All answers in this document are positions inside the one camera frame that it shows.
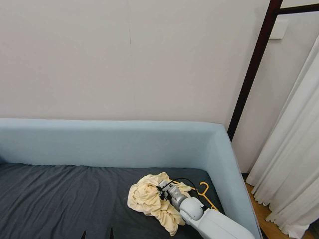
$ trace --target black cable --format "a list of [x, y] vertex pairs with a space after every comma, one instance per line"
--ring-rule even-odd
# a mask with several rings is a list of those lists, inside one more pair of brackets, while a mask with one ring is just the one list
[[187, 180], [188, 182], [190, 182], [191, 185], [194, 187], [194, 189], [195, 189], [195, 191], [196, 191], [197, 199], [200, 201], [199, 196], [198, 196], [198, 190], [197, 190], [197, 188], [195, 187], [195, 184], [193, 184], [193, 182], [190, 181], [188, 178], [175, 178], [175, 179], [171, 180], [169, 183], [165, 184], [165, 185], [164, 185], [163, 187], [161, 187], [160, 189], [162, 190], [163, 188], [166, 188], [169, 184], [171, 184], [173, 181], [176, 181], [176, 180], [178, 180], [178, 179], [185, 179], [185, 180]]

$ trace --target black object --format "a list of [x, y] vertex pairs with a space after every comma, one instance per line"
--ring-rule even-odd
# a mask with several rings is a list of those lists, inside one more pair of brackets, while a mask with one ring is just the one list
[[114, 236], [113, 236], [113, 228], [111, 228], [110, 239], [114, 239]]
[[81, 239], [85, 239], [85, 236], [86, 236], [86, 231], [83, 232]]
[[256, 46], [247, 69], [244, 83], [240, 90], [239, 97], [233, 112], [233, 116], [228, 127], [227, 133], [230, 140], [232, 140], [234, 137], [239, 119], [244, 110], [250, 89], [256, 77], [258, 67], [265, 52], [267, 42], [269, 40], [271, 31], [274, 27], [277, 15], [319, 11], [319, 3], [304, 6], [280, 8], [282, 1], [283, 0], [270, 0], [265, 19], [256, 42]]

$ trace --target white robotic arm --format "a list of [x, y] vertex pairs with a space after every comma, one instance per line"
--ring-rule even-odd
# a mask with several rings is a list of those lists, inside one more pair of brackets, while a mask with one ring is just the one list
[[[166, 187], [168, 182], [162, 181], [159, 186]], [[204, 239], [255, 239], [243, 226], [214, 209], [204, 209], [197, 198], [187, 198], [179, 189], [170, 184], [163, 188], [171, 196], [173, 206], [179, 211], [184, 221], [195, 228]]]

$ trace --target mattress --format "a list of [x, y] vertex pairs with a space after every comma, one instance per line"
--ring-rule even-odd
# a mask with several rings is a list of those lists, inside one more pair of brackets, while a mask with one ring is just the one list
[[[0, 165], [1, 238], [80, 239], [86, 231], [86, 239], [108, 239], [111, 230], [114, 239], [171, 238], [156, 218], [127, 206], [130, 186], [147, 174], [161, 172], [171, 179], [190, 179], [200, 192], [204, 188], [199, 183], [207, 182], [207, 197], [223, 213], [210, 177], [200, 169], [8, 163]], [[201, 236], [185, 225], [178, 227], [173, 238]]]

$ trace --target yellow cloth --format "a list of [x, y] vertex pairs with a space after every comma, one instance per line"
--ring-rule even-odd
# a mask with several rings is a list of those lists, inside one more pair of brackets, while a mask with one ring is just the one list
[[[128, 196], [128, 206], [147, 216], [156, 217], [160, 224], [173, 236], [177, 232], [178, 225], [184, 226], [185, 222], [168, 200], [160, 199], [160, 193], [156, 186], [162, 180], [170, 181], [168, 175], [164, 172], [159, 175], [149, 174], [138, 181], [137, 184], [132, 185]], [[181, 193], [189, 197], [187, 192], [191, 190], [191, 187], [183, 183], [178, 183], [176, 186]]]

